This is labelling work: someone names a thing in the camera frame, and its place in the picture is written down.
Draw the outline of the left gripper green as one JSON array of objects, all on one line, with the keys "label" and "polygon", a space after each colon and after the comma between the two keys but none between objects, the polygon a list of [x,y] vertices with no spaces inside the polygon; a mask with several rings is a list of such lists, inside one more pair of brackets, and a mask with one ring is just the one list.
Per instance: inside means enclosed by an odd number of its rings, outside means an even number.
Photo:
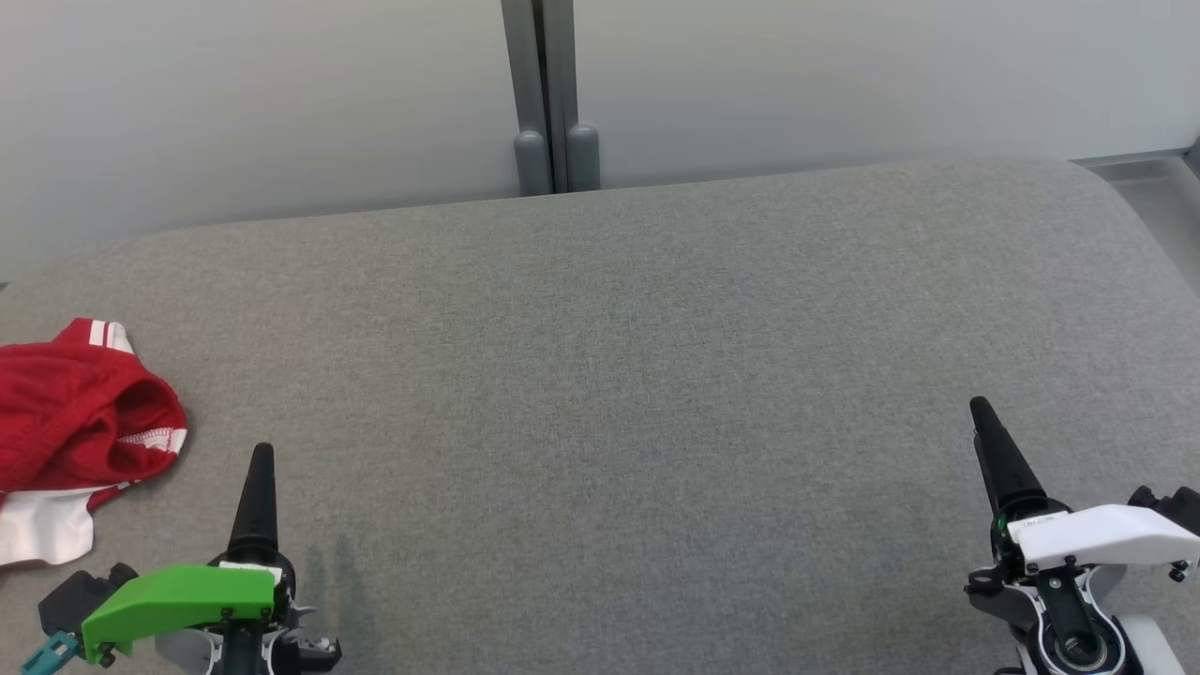
[{"label": "left gripper green", "polygon": [[110,667],[154,639],[185,675],[324,675],[342,659],[334,637],[312,637],[313,607],[294,601],[294,571],[278,560],[275,450],[254,446],[228,561],[168,565],[116,590],[82,625],[82,658]]}]

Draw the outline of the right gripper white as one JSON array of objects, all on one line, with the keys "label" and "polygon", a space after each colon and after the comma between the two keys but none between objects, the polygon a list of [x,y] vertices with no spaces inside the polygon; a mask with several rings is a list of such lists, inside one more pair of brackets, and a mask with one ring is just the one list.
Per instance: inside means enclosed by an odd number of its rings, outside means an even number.
[{"label": "right gripper white", "polygon": [[994,563],[968,573],[964,590],[972,607],[1008,625],[1019,658],[994,675],[1186,675],[1153,619],[1118,616],[1102,602],[1132,565],[1165,565],[1186,581],[1200,563],[1200,537],[1135,504],[1036,516],[1049,498],[1015,440],[986,398],[972,398],[968,410],[986,503],[1004,521]]}]

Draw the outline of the red white jersey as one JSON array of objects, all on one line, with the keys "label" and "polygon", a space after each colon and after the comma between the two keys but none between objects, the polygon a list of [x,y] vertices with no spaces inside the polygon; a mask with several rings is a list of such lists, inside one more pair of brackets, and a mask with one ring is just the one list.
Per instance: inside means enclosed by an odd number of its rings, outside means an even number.
[{"label": "red white jersey", "polygon": [[0,346],[0,569],[89,554],[98,507],[164,474],[187,436],[184,405],[121,323]]}]

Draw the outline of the grey metal floor rail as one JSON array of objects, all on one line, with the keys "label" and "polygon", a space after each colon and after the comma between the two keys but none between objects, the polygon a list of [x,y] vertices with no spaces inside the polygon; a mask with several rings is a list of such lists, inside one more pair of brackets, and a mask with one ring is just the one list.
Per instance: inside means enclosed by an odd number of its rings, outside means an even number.
[{"label": "grey metal floor rail", "polygon": [[1070,163],[1109,183],[1195,181],[1200,180],[1200,136],[1186,148],[1072,159]]}]

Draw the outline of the grey cylindrical post cap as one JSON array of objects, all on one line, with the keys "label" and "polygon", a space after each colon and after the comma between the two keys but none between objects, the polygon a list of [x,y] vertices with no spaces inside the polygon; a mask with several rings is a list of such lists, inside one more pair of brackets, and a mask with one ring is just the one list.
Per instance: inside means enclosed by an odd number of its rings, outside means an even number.
[{"label": "grey cylindrical post cap", "polygon": [[551,149],[544,133],[535,129],[522,129],[514,138],[514,154],[521,196],[553,195]]}]

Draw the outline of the grey vertical frame post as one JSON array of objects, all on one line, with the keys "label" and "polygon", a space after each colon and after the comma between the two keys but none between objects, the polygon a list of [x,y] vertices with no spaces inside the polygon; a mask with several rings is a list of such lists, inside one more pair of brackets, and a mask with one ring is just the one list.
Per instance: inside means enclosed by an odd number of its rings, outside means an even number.
[{"label": "grey vertical frame post", "polygon": [[574,0],[499,0],[518,132],[551,149],[554,193],[568,192],[565,135],[578,123]]}]

